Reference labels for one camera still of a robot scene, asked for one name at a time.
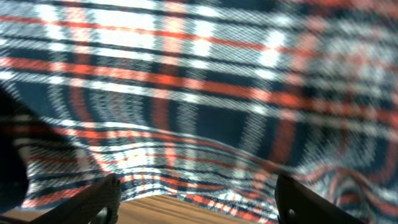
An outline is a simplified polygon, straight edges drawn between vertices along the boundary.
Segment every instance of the black plastic piece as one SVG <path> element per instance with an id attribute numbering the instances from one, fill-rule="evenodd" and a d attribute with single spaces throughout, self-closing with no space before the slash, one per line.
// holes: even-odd
<path id="1" fill-rule="evenodd" d="M 4 90 L 0 89 L 0 116 L 10 118 L 3 126 L 13 124 L 12 117 L 20 110 Z M 0 214 L 19 206 L 25 199 L 29 181 L 26 165 L 14 145 L 14 136 L 4 133 L 0 126 Z"/>
<path id="2" fill-rule="evenodd" d="M 110 174 L 31 222 L 0 217 L 0 223 L 115 224 L 118 220 L 120 195 L 120 181 L 115 174 Z"/>
<path id="3" fill-rule="evenodd" d="M 275 199 L 280 224 L 364 224 L 285 175 L 278 177 Z"/>

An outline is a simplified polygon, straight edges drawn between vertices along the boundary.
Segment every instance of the plaid fabric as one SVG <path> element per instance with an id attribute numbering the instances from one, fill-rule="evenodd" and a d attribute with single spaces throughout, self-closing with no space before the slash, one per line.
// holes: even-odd
<path id="1" fill-rule="evenodd" d="M 277 223 L 288 173 L 398 222 L 396 0 L 0 0 L 0 117 L 29 152 L 22 208 L 107 173 Z"/>

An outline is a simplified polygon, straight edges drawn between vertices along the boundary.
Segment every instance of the tartan cloth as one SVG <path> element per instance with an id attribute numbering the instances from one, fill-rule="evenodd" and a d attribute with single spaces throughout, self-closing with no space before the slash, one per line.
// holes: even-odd
<path id="1" fill-rule="evenodd" d="M 106 174 L 277 223 L 286 173 L 398 222 L 395 0 L 0 0 L 1 131 L 28 153 L 22 208 Z"/>

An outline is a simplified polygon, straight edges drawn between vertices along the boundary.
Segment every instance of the wooden surface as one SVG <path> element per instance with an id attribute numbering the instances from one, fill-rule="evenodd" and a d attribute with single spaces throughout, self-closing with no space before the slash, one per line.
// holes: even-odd
<path id="1" fill-rule="evenodd" d="M 22 212 L 12 210 L 4 214 L 7 217 L 30 221 L 42 212 Z M 248 223 L 209 211 L 196 205 L 168 196 L 155 196 L 124 202 L 119 208 L 118 224 L 155 224 L 155 223 Z"/>

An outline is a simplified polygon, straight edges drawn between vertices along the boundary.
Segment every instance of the white stripe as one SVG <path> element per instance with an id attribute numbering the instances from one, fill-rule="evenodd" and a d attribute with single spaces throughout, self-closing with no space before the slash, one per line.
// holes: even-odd
<path id="1" fill-rule="evenodd" d="M 228 168 L 224 168 L 224 169 L 217 169 L 217 171 L 224 176 L 227 176 L 227 178 L 218 176 L 218 175 L 213 175 L 211 173 L 206 173 L 206 171 L 208 171 L 208 169 L 205 168 L 205 166 L 201 166 L 198 165 L 194 171 L 189 171 L 189 170 L 185 170 L 183 172 L 180 173 L 181 178 L 188 178 L 190 180 L 193 181 L 201 181 L 203 179 L 206 179 L 207 182 L 212 183 L 212 184 L 225 184 L 227 185 L 231 180 L 233 180 L 233 176 L 229 175 L 230 172 L 228 170 Z M 159 176 L 164 174 L 164 170 L 163 169 L 156 169 L 156 168 L 149 168 L 149 167 L 128 167 L 125 169 L 118 169 L 114 170 L 113 172 L 117 173 L 117 174 L 131 174 L 131 175 L 136 175 L 135 179 L 141 179 L 142 176 L 140 175 L 140 173 L 142 172 L 151 172 L 155 174 L 155 179 L 159 179 Z M 51 185 L 52 187 L 60 187 L 63 186 L 65 184 L 73 184 L 75 182 L 78 181 L 82 181 L 82 180 L 90 180 L 90 179 L 94 179 L 94 178 L 98 178 L 98 177 L 102 177 L 103 173 L 102 172 L 98 172 L 96 174 L 88 174 L 87 176 L 74 176 L 74 177 L 60 177 L 60 178 L 54 178 L 54 179 L 50 179 L 50 180 L 43 180 L 43 181 L 37 181 L 37 180 L 32 180 L 29 188 L 31 189 L 29 191 L 30 194 L 35 193 L 35 192 L 39 192 L 40 189 L 42 188 L 42 186 L 47 186 L 47 185 Z M 144 175 L 145 179 L 152 179 L 151 175 Z M 249 190 L 252 185 L 251 182 L 248 182 L 246 180 L 235 180 L 234 182 L 234 187 L 236 187 L 239 190 Z M 261 189 L 262 191 L 268 191 L 271 192 L 273 191 L 272 188 L 268 187 L 267 185 L 264 185 L 263 188 Z"/>
<path id="2" fill-rule="evenodd" d="M 89 88 L 93 90 L 102 90 L 102 91 L 113 91 L 118 93 L 126 93 L 133 95 L 142 95 L 154 97 L 152 93 L 155 89 L 146 88 L 141 86 L 129 86 L 122 85 L 110 82 L 99 82 L 99 81 L 91 81 L 91 80 L 83 80 L 79 78 L 63 78 L 63 83 L 52 83 L 51 78 L 46 75 L 38 75 L 33 73 L 16 73 L 17 75 L 13 76 L 11 80 L 19 81 L 19 82 L 31 82 L 31 83 L 45 83 L 45 84 L 53 84 L 53 85 L 67 85 L 67 86 L 78 86 L 83 88 Z M 8 78 L 2 78 L 0 74 L 0 80 L 9 80 Z M 169 91 L 170 94 L 158 96 L 159 98 L 164 98 L 168 100 L 175 100 L 187 103 L 198 103 L 201 105 L 214 106 L 217 108 L 225 108 L 229 110 L 237 110 L 244 112 L 253 112 L 258 113 L 258 110 L 253 110 L 253 108 L 263 107 L 262 113 L 264 116 L 276 117 L 280 116 L 280 109 L 271 108 L 270 106 L 262 106 L 257 105 L 255 103 L 245 103 L 237 100 L 230 100 L 226 98 L 218 98 L 215 96 L 205 96 L 205 95 L 194 95 L 192 93 L 182 93 L 178 91 Z M 200 98 L 200 101 L 197 102 L 189 102 L 187 98 L 189 96 L 194 95 L 197 98 Z M 390 141 L 398 141 L 398 133 L 396 133 L 391 128 L 382 128 L 374 123 L 369 122 L 358 122 L 353 119 L 347 118 L 334 118 L 331 116 L 325 115 L 317 115 L 304 113 L 303 111 L 291 110 L 290 111 L 294 116 L 289 116 L 284 119 L 289 119 L 296 122 L 308 122 L 311 124 L 315 124 L 318 126 L 326 126 L 331 128 L 341 128 L 341 124 L 344 124 L 347 129 L 350 131 L 355 131 L 358 133 L 364 133 L 369 136 L 375 136 L 380 138 L 385 138 Z"/>
<path id="3" fill-rule="evenodd" d="M 182 13 L 192 14 L 204 17 L 219 17 L 228 21 L 252 23 L 260 26 L 277 26 L 285 28 L 305 28 L 307 27 L 307 21 L 312 18 L 306 17 L 303 19 L 301 16 L 295 16 L 292 14 L 277 13 L 264 13 L 258 11 L 242 10 L 242 9 L 226 9 L 222 7 L 208 7 L 199 4 L 182 4 L 182 3 L 170 3 L 166 7 L 164 2 L 151 1 L 151 0 L 134 0 L 134 1 L 123 1 L 123 0 L 84 0 L 82 2 L 89 2 L 93 4 L 104 4 L 112 6 L 132 7 L 138 9 L 158 10 L 167 12 L 182 12 L 180 9 L 185 9 Z M 5 4 L 7 1 L 0 1 L 0 4 Z M 360 37 L 372 36 L 375 32 L 375 28 L 371 24 L 360 23 L 359 21 L 352 22 L 350 20 L 338 19 L 335 21 L 328 20 L 325 22 L 328 24 L 328 30 L 331 33 L 342 33 L 348 35 L 358 35 Z M 398 44 L 396 35 L 388 29 L 378 27 L 377 37 L 379 40 L 385 40 L 391 43 Z"/>
<path id="4" fill-rule="evenodd" d="M 207 30 L 206 36 L 211 37 L 213 35 L 213 31 L 215 26 L 213 23 L 204 22 L 204 21 L 195 21 L 193 32 L 195 34 L 199 34 L 202 31 L 199 30 Z M 193 41 L 191 50 L 196 54 L 209 56 L 211 51 L 211 42 L 201 42 L 200 40 Z M 204 82 L 198 82 L 197 80 L 205 80 L 207 71 L 205 69 L 208 68 L 209 63 L 203 60 L 191 60 L 191 64 L 194 64 L 190 69 L 186 71 L 186 77 L 190 79 L 190 81 L 184 81 L 183 85 L 187 88 L 189 93 L 199 93 L 197 89 L 202 89 Z M 180 132 L 182 133 L 190 133 L 195 134 L 197 131 L 197 115 L 198 115 L 198 107 L 197 101 L 199 100 L 197 97 L 192 95 L 189 99 L 189 102 L 192 103 L 179 103 L 177 107 L 177 121 L 179 124 Z M 185 161 L 185 165 L 191 167 L 192 161 Z"/>
<path id="5" fill-rule="evenodd" d="M 276 51 L 276 48 L 284 45 L 286 36 L 284 33 L 279 32 L 278 30 L 270 30 L 264 33 L 266 33 L 266 38 L 264 41 L 265 45 L 270 46 L 271 49 L 261 52 L 259 60 L 263 61 L 263 63 L 267 64 L 269 67 L 276 68 L 279 66 L 280 57 L 282 56 L 282 54 Z M 261 70 L 257 74 L 262 79 L 259 79 L 258 82 L 254 83 L 254 87 L 261 88 L 263 90 L 270 90 L 270 82 L 266 78 L 275 77 L 271 76 L 270 73 L 266 73 Z M 253 91 L 252 95 L 253 97 L 257 97 L 258 93 Z M 266 126 L 266 116 L 261 115 L 266 112 L 264 111 L 263 107 L 257 105 L 253 108 L 253 110 L 260 113 L 251 113 L 247 116 L 246 122 L 244 124 L 240 148 L 256 154 L 257 150 L 259 150 L 259 146 L 261 145 L 261 139 L 266 134 L 264 132 Z"/>
<path id="6" fill-rule="evenodd" d="M 40 141 L 40 140 L 37 141 L 36 139 L 16 139 L 17 147 L 21 144 L 27 144 L 27 143 L 29 143 L 29 144 L 39 143 L 42 145 L 41 147 L 29 146 L 29 149 L 32 151 L 32 156 L 45 156 L 45 157 L 51 157 L 51 158 L 64 158 L 64 159 L 65 159 L 65 156 L 68 156 L 68 158 L 70 158 L 70 159 L 75 158 L 74 154 L 65 155 L 65 154 L 68 154 L 69 152 L 59 153 L 57 151 L 52 151 L 52 150 L 46 149 L 45 147 L 48 146 L 48 144 L 47 144 L 48 141 Z M 201 156 L 203 156 L 204 158 L 209 158 L 209 157 L 214 156 L 213 153 L 217 153 L 217 157 L 218 157 L 218 159 L 221 159 L 221 161 L 222 160 L 224 160 L 224 161 L 235 160 L 235 159 L 233 159 L 233 157 L 231 157 L 231 154 L 228 152 L 220 151 L 220 150 L 213 149 L 213 148 L 206 147 L 206 146 L 196 146 L 196 145 L 178 144 L 178 143 L 175 143 L 174 145 L 175 145 L 175 147 L 178 147 L 177 151 L 184 150 L 184 153 L 186 152 L 188 157 L 190 157 L 189 155 L 192 155 L 192 152 L 195 152 L 194 158 L 199 158 Z M 109 157 L 115 157 L 116 160 L 121 160 L 121 162 L 123 162 L 122 160 L 126 157 L 134 158 L 135 156 L 144 155 L 145 153 L 159 153 L 159 151 L 161 151 L 162 148 L 156 147 L 156 146 L 164 147 L 164 143 L 139 142 L 139 143 L 124 145 L 124 146 L 113 146 L 115 149 L 119 148 L 119 150 L 122 150 L 121 149 L 122 147 L 129 147 L 128 149 L 137 147 L 137 149 L 131 149 L 130 151 L 128 151 L 128 149 L 126 149 L 126 151 L 123 151 L 123 152 L 114 152 L 114 153 L 110 154 Z M 98 150 L 98 151 L 94 151 L 94 152 L 104 152 L 104 151 L 107 151 L 107 150 L 102 150 L 102 151 Z M 241 167 L 257 166 L 255 163 L 253 163 L 253 161 L 246 159 L 244 157 L 240 157 L 238 161 L 240 161 L 238 166 L 241 166 Z M 194 169 L 194 168 L 197 170 L 197 167 L 195 167 L 195 166 L 186 167 L 186 169 Z M 244 173 L 244 176 L 246 178 L 251 178 L 253 176 L 253 174 L 250 173 L 249 171 L 246 171 Z"/>
<path id="7" fill-rule="evenodd" d="M 215 30 L 216 24 L 213 22 L 205 21 L 194 21 L 195 23 L 195 35 L 201 37 L 212 37 L 213 31 Z M 194 55 L 202 57 L 210 57 L 212 43 L 208 40 L 194 40 L 192 52 Z"/>
<path id="8" fill-rule="evenodd" d="M 35 10 L 39 17 L 45 21 L 58 21 L 60 18 L 57 15 L 57 7 L 56 6 L 50 6 L 50 5 L 43 5 L 43 4 L 38 4 L 35 5 Z M 63 40 L 65 38 L 64 34 L 62 33 L 63 27 L 61 26 L 54 26 L 54 25 L 49 25 L 49 26 L 44 26 L 45 31 L 47 31 L 47 36 L 51 37 L 56 40 Z M 50 44 L 50 49 L 52 50 L 60 50 L 60 47 L 62 45 L 60 44 Z"/>
<path id="9" fill-rule="evenodd" d="M 79 53 L 78 49 L 73 48 L 73 45 L 68 45 L 68 44 L 60 44 L 60 45 L 64 45 L 63 47 L 58 46 L 60 49 L 62 49 L 62 52 Z M 9 41 L 7 43 L 7 46 L 13 48 L 46 50 L 47 43 L 41 41 L 34 41 L 34 40 L 21 40 L 21 41 Z M 383 100 L 391 99 L 391 93 L 388 90 L 384 89 L 384 87 L 390 85 L 390 83 L 386 83 L 384 80 L 377 79 L 376 77 L 374 77 L 374 79 L 369 79 L 369 77 L 364 79 L 364 81 L 366 82 L 373 82 L 372 85 L 366 83 L 362 84 L 362 83 L 345 82 L 338 80 L 333 80 L 331 82 L 323 78 L 308 78 L 308 77 L 303 77 L 305 79 L 304 82 L 297 83 L 290 79 L 286 80 L 283 78 L 282 75 L 279 75 L 278 73 L 272 72 L 267 69 L 255 69 L 255 68 L 242 67 L 237 65 L 230 65 L 227 63 L 217 63 L 217 62 L 202 61 L 202 60 L 187 59 L 187 58 L 179 58 L 178 60 L 176 60 L 175 57 L 168 57 L 168 56 L 163 56 L 162 58 L 165 58 L 165 60 L 161 60 L 160 57 L 156 57 L 154 54 L 137 53 L 127 50 L 106 49 L 101 47 L 90 47 L 89 51 L 92 52 L 94 55 L 100 55 L 106 57 L 122 57 L 122 58 L 137 59 L 137 60 L 148 60 L 159 63 L 166 62 L 172 65 L 177 65 L 173 62 L 179 61 L 183 66 L 188 66 L 193 68 L 196 67 L 203 68 L 203 66 L 205 66 L 206 69 L 212 70 L 214 72 L 223 72 L 231 75 L 251 77 L 260 80 L 270 80 L 270 81 L 277 80 L 280 82 L 287 82 L 293 85 L 309 86 L 309 87 L 319 88 L 322 90 L 338 91 L 341 93 L 352 91 L 357 95 L 360 94 L 364 96 L 371 96 L 372 98 L 379 98 Z"/>
<path id="10" fill-rule="evenodd" d="M 7 116 L 0 116 L 0 122 L 10 122 L 11 120 L 13 121 L 26 121 L 26 116 L 28 115 L 22 115 L 22 116 L 13 116 L 13 117 L 7 117 Z M 219 144 L 234 150 L 237 150 L 236 148 L 229 146 L 227 144 L 224 144 L 219 141 L 215 141 L 214 139 L 210 138 L 204 138 L 201 136 L 197 136 L 194 134 L 185 134 L 185 133 L 176 133 L 173 131 L 166 131 L 163 129 L 157 129 L 157 128 L 152 128 L 148 126 L 143 126 L 143 125 L 137 125 L 137 124 L 132 124 L 132 123 L 119 123 L 119 122 L 81 122 L 81 121 L 73 121 L 73 120 L 65 120 L 65 119 L 57 119 L 57 118 L 49 118 L 49 117 L 40 117 L 42 121 L 45 121 L 48 124 L 52 125 L 59 125 L 59 126 L 64 126 L 67 128 L 73 128 L 75 126 L 79 127 L 87 127 L 87 126 L 92 126 L 96 128 L 134 128 L 134 129 L 141 129 L 141 130 L 146 130 L 146 131 L 155 131 L 157 133 L 164 133 L 164 134 L 171 134 L 175 136 L 180 136 L 180 137 L 185 137 L 185 138 L 192 138 L 192 139 L 198 139 L 198 140 L 204 140 L 204 141 L 209 141 L 213 142 L 215 144 Z M 117 147 L 123 147 L 124 149 L 129 149 L 129 147 L 139 147 L 135 146 L 136 144 L 127 144 L 123 146 L 107 146 L 106 148 L 109 148 L 109 151 L 113 150 L 120 150 Z M 101 146 L 90 146 L 90 149 L 98 149 L 99 151 L 102 151 Z"/>
<path id="11" fill-rule="evenodd" d="M 146 189 L 150 189 L 151 188 L 151 184 L 147 184 L 147 185 L 145 185 L 145 187 L 146 187 Z M 171 189 L 168 189 L 167 187 L 165 187 L 163 185 L 159 186 L 159 187 L 165 189 L 164 193 L 167 193 L 167 192 L 171 191 Z M 227 187 L 226 187 L 226 190 L 219 190 L 218 192 L 219 193 L 223 193 L 225 191 L 227 191 Z M 130 188 L 130 189 L 127 189 L 126 191 L 124 191 L 123 193 L 124 193 L 124 195 L 128 196 L 128 195 L 131 195 L 131 194 L 136 194 L 136 192 L 137 191 L 134 190 L 134 188 Z M 198 192 L 196 192 L 196 191 L 182 191 L 181 190 L 181 191 L 178 191 L 178 192 L 179 192 L 179 194 L 178 194 L 179 197 L 184 197 L 185 194 L 198 195 Z M 207 196 L 212 197 L 212 198 L 215 197 L 214 192 L 212 192 L 212 191 L 211 192 L 200 192 L 200 195 L 207 195 Z M 137 198 L 136 197 L 129 197 L 126 200 L 133 200 L 133 199 L 137 199 Z M 247 200 L 245 197 L 242 197 L 240 201 L 235 200 L 235 201 L 232 201 L 232 202 L 237 204 L 239 207 L 245 208 L 245 209 L 248 209 L 248 210 L 252 209 L 253 206 L 258 206 L 260 208 L 263 208 L 263 210 L 267 210 L 267 212 L 268 212 L 267 208 L 270 206 L 268 202 L 259 202 L 258 200 Z"/>

